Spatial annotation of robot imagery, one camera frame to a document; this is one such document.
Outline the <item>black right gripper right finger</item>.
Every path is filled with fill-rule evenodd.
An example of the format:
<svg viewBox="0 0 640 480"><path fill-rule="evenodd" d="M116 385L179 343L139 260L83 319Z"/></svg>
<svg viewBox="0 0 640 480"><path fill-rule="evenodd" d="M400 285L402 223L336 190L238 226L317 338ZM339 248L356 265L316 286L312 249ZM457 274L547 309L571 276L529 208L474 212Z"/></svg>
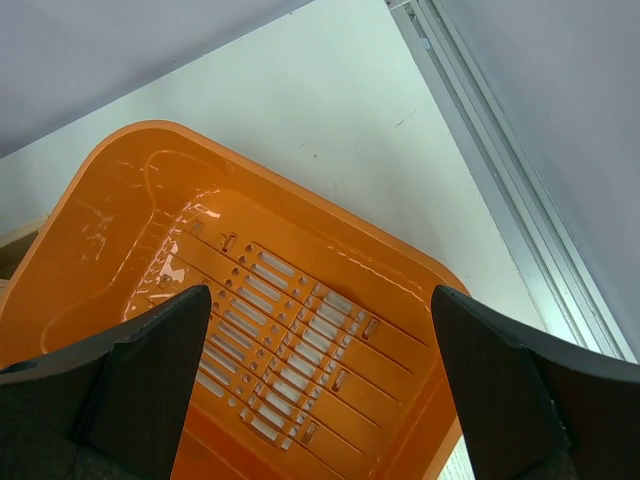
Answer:
<svg viewBox="0 0 640 480"><path fill-rule="evenodd" d="M478 479L636 479L639 367L439 285L439 351Z"/></svg>

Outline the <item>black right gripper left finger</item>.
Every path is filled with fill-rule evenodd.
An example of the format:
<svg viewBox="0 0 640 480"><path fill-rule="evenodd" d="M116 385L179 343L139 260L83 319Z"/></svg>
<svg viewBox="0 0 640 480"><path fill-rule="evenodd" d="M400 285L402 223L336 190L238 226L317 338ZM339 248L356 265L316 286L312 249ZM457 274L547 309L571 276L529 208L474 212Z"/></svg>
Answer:
<svg viewBox="0 0 640 480"><path fill-rule="evenodd" d="M1 371L4 479L167 479L212 306L196 285Z"/></svg>

